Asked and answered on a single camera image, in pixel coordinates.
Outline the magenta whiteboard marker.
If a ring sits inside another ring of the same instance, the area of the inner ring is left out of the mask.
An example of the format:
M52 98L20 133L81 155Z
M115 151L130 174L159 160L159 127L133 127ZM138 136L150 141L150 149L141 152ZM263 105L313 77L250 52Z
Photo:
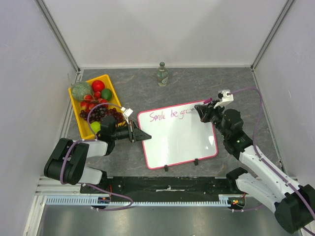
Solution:
M211 103L212 100L213 100L212 98L209 98L209 99L204 100L202 104L196 104L196 105L194 105L194 106L188 111L188 113L190 113L190 112L192 112L192 111L197 111L198 113L201 112L202 109L203 109L203 108L206 108L207 105L208 105L209 103Z

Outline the pink framed whiteboard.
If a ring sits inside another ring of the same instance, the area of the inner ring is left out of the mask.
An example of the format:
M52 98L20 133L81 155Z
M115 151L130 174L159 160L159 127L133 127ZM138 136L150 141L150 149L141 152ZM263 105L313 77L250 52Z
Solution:
M138 114L139 128L151 135L143 141L147 167L151 170L215 157L218 153L215 128L202 123L194 101Z

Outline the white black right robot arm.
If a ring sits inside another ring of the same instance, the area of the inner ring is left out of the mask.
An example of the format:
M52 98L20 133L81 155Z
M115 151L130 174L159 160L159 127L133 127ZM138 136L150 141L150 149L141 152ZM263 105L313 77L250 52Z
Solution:
M245 192L266 206L278 224L293 234L315 219L315 190L302 186L273 164L243 131L239 111L224 109L217 101L195 105L201 122L211 122L223 137L226 151L249 167L259 179L243 168L227 174L225 187L230 193Z

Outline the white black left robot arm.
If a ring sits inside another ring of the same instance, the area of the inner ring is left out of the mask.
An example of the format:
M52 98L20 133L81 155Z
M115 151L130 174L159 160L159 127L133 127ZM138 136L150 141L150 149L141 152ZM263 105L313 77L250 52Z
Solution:
M117 127L115 118L106 116L101 120L96 139L74 141L61 138L44 167L44 175L62 184L71 185L91 176L91 188L96 193L104 193L108 188L108 181L102 178L102 171L86 169L86 159L111 154L116 140L128 139L135 143L151 138L151 135L142 131L132 120L126 126Z

